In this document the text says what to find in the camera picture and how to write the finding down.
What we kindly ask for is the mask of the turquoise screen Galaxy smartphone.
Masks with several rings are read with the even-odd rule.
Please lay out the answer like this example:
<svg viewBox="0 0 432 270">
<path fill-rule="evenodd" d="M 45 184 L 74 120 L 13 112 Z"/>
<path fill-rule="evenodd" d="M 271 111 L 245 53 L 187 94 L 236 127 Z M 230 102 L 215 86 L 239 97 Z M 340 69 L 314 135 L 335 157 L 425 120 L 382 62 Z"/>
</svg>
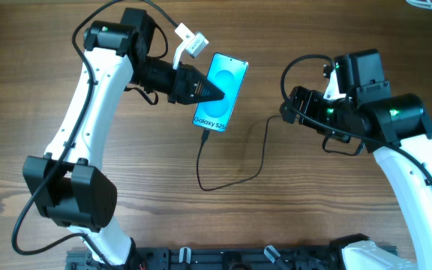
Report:
<svg viewBox="0 0 432 270">
<path fill-rule="evenodd" d="M 199 103 L 193 116 L 195 126 L 217 132 L 227 130 L 248 66 L 247 61 L 230 55 L 213 55 L 207 78 L 224 93 L 224 98 Z"/>
</svg>

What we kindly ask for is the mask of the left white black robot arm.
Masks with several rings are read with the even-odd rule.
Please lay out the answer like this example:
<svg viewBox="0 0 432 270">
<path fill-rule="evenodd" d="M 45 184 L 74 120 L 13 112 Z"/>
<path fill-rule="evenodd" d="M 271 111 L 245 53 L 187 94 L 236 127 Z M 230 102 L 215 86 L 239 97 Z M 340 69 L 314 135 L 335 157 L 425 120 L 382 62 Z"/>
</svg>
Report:
<svg viewBox="0 0 432 270">
<path fill-rule="evenodd" d="M 82 70 L 68 111 L 43 156 L 27 157 L 22 169 L 29 204 L 80 237 L 98 267 L 144 269 L 134 240 L 114 215 L 116 186 L 101 170 L 120 98 L 137 90 L 188 105 L 219 101 L 224 94 L 195 67 L 181 62 L 182 54 L 196 57 L 208 44 L 203 34 L 181 23 L 175 27 L 181 43 L 171 62 L 149 55 L 158 24 L 145 10 L 127 8 L 117 23 L 90 16 L 79 30 L 84 34 L 77 49 Z"/>
</svg>

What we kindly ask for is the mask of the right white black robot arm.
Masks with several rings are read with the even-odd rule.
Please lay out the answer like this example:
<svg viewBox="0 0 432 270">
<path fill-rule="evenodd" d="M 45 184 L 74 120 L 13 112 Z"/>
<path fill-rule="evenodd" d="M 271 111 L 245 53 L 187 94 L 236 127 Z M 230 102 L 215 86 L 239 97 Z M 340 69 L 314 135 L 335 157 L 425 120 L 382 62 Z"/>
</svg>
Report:
<svg viewBox="0 0 432 270">
<path fill-rule="evenodd" d="M 415 261 L 378 247 L 365 235 L 333 241 L 335 269 L 432 269 L 432 121 L 415 94 L 394 96 L 380 53 L 367 49 L 326 58 L 325 91 L 284 91 L 285 122 L 326 140 L 360 140 L 388 179 L 408 227 Z"/>
</svg>

